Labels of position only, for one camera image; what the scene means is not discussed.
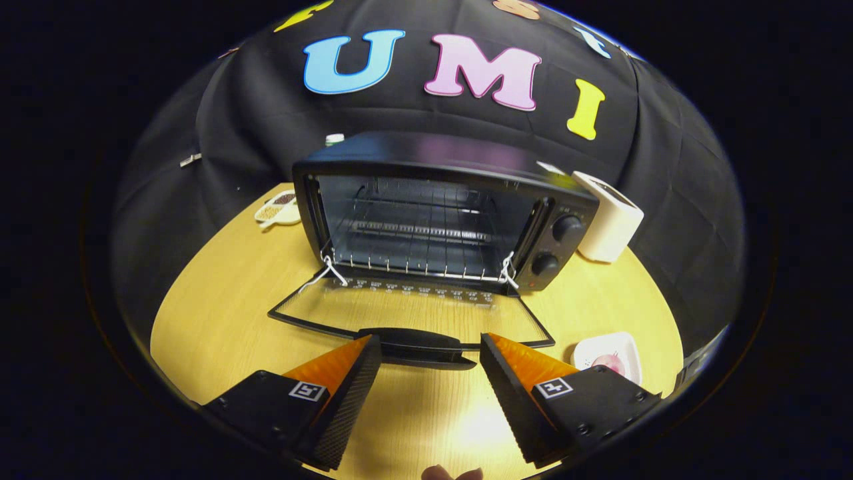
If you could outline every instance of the open oven door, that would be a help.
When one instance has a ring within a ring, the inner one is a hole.
[[[554,345],[551,334],[506,283],[412,278],[335,265],[287,296],[269,316],[344,338],[377,335],[385,363],[466,370],[493,332],[533,348]]]

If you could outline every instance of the black cloth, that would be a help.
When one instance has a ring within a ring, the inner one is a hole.
[[[654,68],[612,45],[605,59],[572,20],[539,13],[530,21],[474,1],[431,3],[429,10],[393,0],[335,2],[280,32],[273,32],[280,21],[270,24],[193,77],[152,120],[119,185],[113,281],[138,340],[148,344],[165,293],[204,243],[290,180],[290,166],[323,148],[327,134],[403,130],[510,144],[616,185],[646,214],[631,247],[672,307],[685,354],[709,342],[737,305],[745,241],[722,147]],[[368,54],[363,34],[391,28],[406,36],[381,82],[332,96],[305,88],[306,45],[351,37],[338,71],[355,73]],[[475,98],[466,85],[458,97],[426,93],[438,64],[437,33],[471,37],[489,59],[510,47],[541,56],[536,110],[507,108],[490,94]],[[578,100],[575,79],[606,93],[593,141],[566,128]],[[200,161],[178,167],[196,152]]]

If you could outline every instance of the foam letter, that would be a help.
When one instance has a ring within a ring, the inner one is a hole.
[[[577,27],[574,28],[575,30],[581,32],[581,35],[583,35],[583,39],[586,40],[587,45],[589,45],[592,50],[595,50],[596,52],[598,52],[599,55],[605,58],[610,58],[610,54],[604,51],[604,43],[602,43],[601,40],[593,37],[592,33],[589,33],[586,30],[581,30]]]
[[[503,10],[519,17],[525,17],[530,20],[539,20],[539,9],[529,3],[521,2],[520,0],[495,0],[491,3],[497,9]]]
[[[364,39],[370,42],[368,65],[359,73],[338,73],[340,47],[350,43],[349,37],[332,37],[308,45],[303,50],[305,60],[305,86],[323,95],[336,95],[359,91],[376,85],[391,70],[394,42],[405,37],[402,30],[377,30],[367,32]]]
[[[275,33],[275,32],[278,32],[279,30],[284,30],[285,28],[287,28],[287,27],[289,27],[295,23],[300,23],[302,20],[308,20],[311,18],[311,16],[314,14],[314,12],[319,12],[320,10],[325,9],[327,6],[331,5],[333,2],[334,2],[334,0],[328,0],[328,2],[323,2],[323,3],[320,3],[318,5],[314,5],[313,7],[308,7],[305,10],[300,10],[299,12],[296,12],[295,14],[290,15],[290,18],[288,18],[287,21],[285,21],[284,23],[279,25],[278,28],[276,28],[272,32]]]
[[[536,109],[531,94],[533,71],[542,63],[539,56],[527,50],[510,48],[495,60],[488,61],[469,37],[442,34],[432,37],[432,41],[441,46],[441,53],[435,79],[424,84],[428,93],[446,97],[462,94],[462,85],[456,82],[456,75],[461,69],[475,97],[481,98],[498,79],[502,79],[500,90],[492,95],[495,102],[518,110]]]
[[[570,132],[574,132],[587,140],[595,139],[595,117],[598,106],[604,101],[604,92],[586,80],[575,80],[580,97],[577,99],[575,116],[566,122]]]

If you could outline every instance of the pink letter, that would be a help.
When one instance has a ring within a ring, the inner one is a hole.
[[[536,109],[531,96],[533,70],[542,58],[527,50],[510,48],[495,60],[488,61],[476,43],[462,35],[436,35],[432,41],[441,46],[435,79],[424,84],[424,90],[433,95],[455,97],[462,94],[462,85],[456,82],[459,70],[465,75],[471,93],[481,98],[498,79],[500,90],[491,97],[495,102],[518,110]]]

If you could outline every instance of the small bowl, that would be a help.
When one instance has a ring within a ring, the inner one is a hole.
[[[579,370],[586,370],[595,359],[606,354],[616,355],[624,363],[625,378],[637,385],[642,383],[640,354],[634,338],[627,331],[581,340],[572,352],[572,365]]]

